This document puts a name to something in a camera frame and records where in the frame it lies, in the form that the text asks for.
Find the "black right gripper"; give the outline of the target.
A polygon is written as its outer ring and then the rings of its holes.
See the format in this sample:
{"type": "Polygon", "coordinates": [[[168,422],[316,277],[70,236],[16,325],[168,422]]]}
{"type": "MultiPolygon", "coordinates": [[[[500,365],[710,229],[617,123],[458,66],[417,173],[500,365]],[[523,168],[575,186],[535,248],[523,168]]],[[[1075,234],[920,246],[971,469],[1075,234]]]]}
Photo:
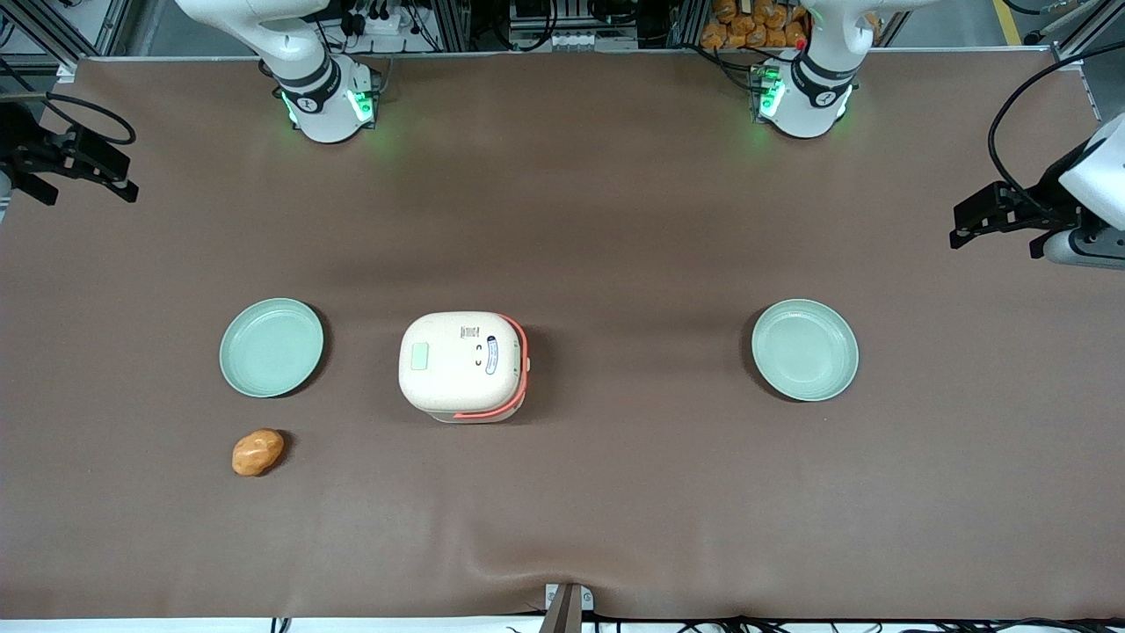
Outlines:
{"type": "Polygon", "coordinates": [[[130,160],[109,141],[80,124],[68,132],[48,132],[22,103],[1,105],[1,157],[12,168],[11,188],[46,206],[57,201],[54,186],[37,173],[86,179],[107,188],[125,204],[136,204],[138,186],[128,179],[130,160]]]}

